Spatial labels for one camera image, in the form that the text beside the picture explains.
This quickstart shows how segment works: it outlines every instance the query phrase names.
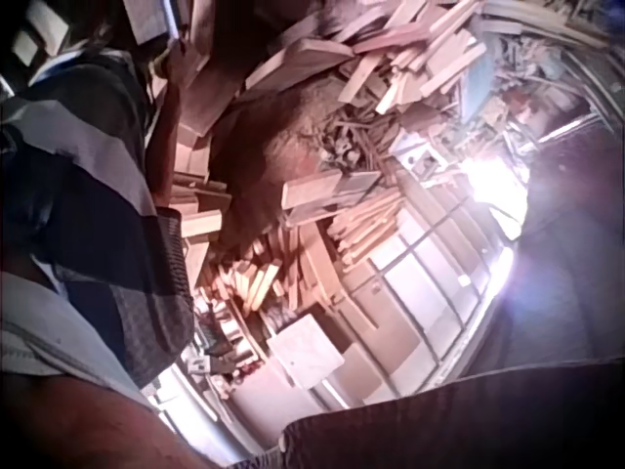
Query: floor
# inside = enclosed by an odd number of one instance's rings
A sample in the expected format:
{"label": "floor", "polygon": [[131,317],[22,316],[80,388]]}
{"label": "floor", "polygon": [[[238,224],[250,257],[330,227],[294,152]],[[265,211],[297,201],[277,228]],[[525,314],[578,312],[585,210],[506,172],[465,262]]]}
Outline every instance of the floor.
{"label": "floor", "polygon": [[622,155],[599,123],[542,149],[517,267],[465,375],[624,355]]}

